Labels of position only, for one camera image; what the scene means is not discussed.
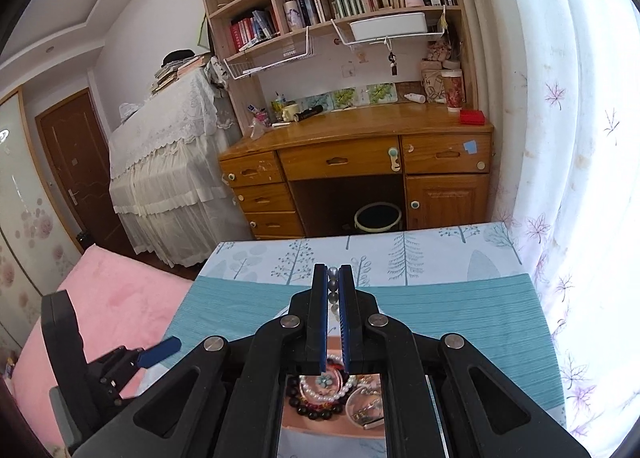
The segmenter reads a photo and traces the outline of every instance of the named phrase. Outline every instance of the brown door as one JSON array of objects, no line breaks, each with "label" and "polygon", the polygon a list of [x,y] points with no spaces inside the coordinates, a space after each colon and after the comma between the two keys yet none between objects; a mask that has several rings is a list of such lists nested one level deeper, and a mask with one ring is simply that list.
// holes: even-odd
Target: brown door
[{"label": "brown door", "polygon": [[100,247],[132,256],[109,194],[109,152],[88,90],[36,117],[38,133],[60,191],[81,228]]},{"label": "brown door", "polygon": [[409,229],[484,222],[489,175],[406,177]]}]

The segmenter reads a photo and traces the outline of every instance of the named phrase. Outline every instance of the blue flower charm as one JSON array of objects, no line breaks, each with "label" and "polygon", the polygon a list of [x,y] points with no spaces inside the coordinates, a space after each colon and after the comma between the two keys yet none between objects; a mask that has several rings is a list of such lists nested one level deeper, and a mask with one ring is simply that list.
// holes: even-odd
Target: blue flower charm
[{"label": "blue flower charm", "polygon": [[318,378],[316,378],[316,384],[321,388],[328,388],[334,383],[334,380],[331,378],[330,374],[322,374]]}]

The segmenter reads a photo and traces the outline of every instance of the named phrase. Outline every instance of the silver bolt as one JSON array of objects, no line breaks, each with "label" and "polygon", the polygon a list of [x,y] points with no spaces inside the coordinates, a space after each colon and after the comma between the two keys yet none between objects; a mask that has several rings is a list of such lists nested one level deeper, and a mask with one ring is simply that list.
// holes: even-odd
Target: silver bolt
[{"label": "silver bolt", "polygon": [[300,317],[297,315],[286,315],[280,320],[283,328],[295,328],[300,324]]},{"label": "silver bolt", "polygon": [[373,313],[369,316],[369,324],[371,326],[386,326],[389,324],[389,318],[383,313]]},{"label": "silver bolt", "polygon": [[206,349],[207,352],[217,352],[218,350],[222,350],[222,346],[224,345],[225,341],[222,337],[218,337],[217,335],[212,335],[204,340],[204,349]]},{"label": "silver bolt", "polygon": [[457,333],[450,333],[444,338],[444,343],[454,350],[460,350],[465,345],[465,340]]}]

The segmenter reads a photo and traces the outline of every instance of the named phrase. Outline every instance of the hanging charm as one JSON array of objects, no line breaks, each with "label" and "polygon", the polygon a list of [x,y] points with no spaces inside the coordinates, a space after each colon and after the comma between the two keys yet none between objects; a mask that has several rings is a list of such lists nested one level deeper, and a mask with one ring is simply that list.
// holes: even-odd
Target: hanging charm
[{"label": "hanging charm", "polygon": [[389,50],[389,63],[391,63],[391,75],[397,76],[398,66],[396,65],[396,56],[391,50]]}]

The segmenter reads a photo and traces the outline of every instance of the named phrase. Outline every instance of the pink bedspread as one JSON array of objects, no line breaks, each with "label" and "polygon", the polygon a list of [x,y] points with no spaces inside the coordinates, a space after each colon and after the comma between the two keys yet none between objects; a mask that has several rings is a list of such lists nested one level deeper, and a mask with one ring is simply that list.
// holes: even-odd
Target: pink bedspread
[{"label": "pink bedspread", "polygon": [[[69,293],[84,354],[92,361],[116,346],[146,348],[158,343],[190,286],[187,279],[94,245],[82,255],[60,290]],[[142,370],[123,396],[132,396],[141,379]],[[20,411],[45,445],[62,445],[49,402],[49,390],[55,385],[38,321],[16,364],[14,387]]]}]

